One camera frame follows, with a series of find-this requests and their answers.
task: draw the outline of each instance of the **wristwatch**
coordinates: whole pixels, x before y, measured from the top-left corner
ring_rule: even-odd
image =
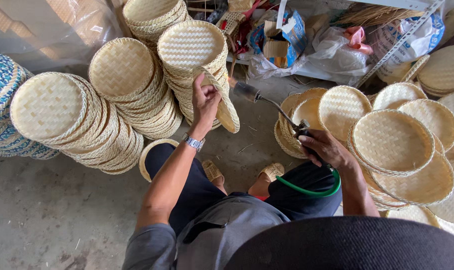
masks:
[[[206,139],[203,138],[201,141],[198,141],[194,138],[191,138],[187,133],[184,133],[184,135],[182,136],[182,141],[184,141],[187,145],[195,148],[197,152],[200,152],[202,146],[204,146],[204,143],[206,142]]]

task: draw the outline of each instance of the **green gas hose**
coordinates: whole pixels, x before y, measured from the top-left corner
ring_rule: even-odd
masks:
[[[300,193],[309,195],[311,197],[314,197],[314,198],[329,197],[329,196],[333,195],[334,193],[336,193],[339,190],[339,188],[340,188],[340,175],[339,175],[339,172],[335,168],[329,168],[329,169],[332,172],[332,175],[333,175],[335,181],[333,182],[333,187],[331,189],[326,190],[326,191],[322,191],[322,192],[315,192],[315,191],[310,191],[310,190],[303,189],[302,187],[298,187],[298,186],[292,184],[291,182],[283,179],[282,177],[280,177],[278,175],[276,176],[276,178],[277,178],[277,180],[279,180],[282,183],[284,183],[286,186],[291,187],[294,190],[296,190],[296,191],[298,191]]]

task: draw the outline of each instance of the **black shorts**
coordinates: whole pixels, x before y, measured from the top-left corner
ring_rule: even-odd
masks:
[[[145,168],[152,179],[174,150],[175,146],[169,143],[152,147],[145,159]],[[319,168],[311,161],[289,170],[282,178],[298,187],[317,192],[329,190],[335,181],[329,169]],[[280,210],[292,221],[333,216],[342,201],[341,189],[329,197],[312,198],[277,180],[269,185],[269,194],[270,197],[265,202]],[[230,194],[235,195],[246,194],[240,192]],[[170,213],[170,226],[178,235],[191,220],[226,196],[207,179],[200,161],[194,158],[184,188]]]

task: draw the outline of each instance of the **man's arm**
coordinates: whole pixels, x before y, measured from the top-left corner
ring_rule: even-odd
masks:
[[[187,134],[201,141],[212,128],[217,114],[220,94],[212,85],[200,87],[204,74],[195,78],[192,84],[192,104],[194,121]],[[152,179],[144,196],[137,218],[135,230],[151,224],[168,224],[170,212],[174,208],[189,175],[196,149],[181,142],[170,155],[162,168]]]
[[[309,129],[312,137],[299,136],[299,141],[305,147],[315,150],[319,156],[338,170],[342,180],[342,198],[344,215],[363,215],[379,217],[379,211],[374,205],[360,165],[352,154],[340,144],[329,132]],[[320,162],[314,155],[302,148],[304,154],[317,166]]]

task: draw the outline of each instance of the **woven sandal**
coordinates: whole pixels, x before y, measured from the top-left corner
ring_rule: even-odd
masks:
[[[278,162],[272,163],[269,166],[265,167],[260,173],[265,173],[271,182],[276,180],[276,176],[282,176],[285,173],[284,166]]]
[[[206,159],[202,161],[202,168],[203,171],[205,172],[205,175],[207,175],[207,178],[209,181],[213,181],[219,176],[223,176],[223,174],[220,172],[219,168],[212,162],[210,159]]]

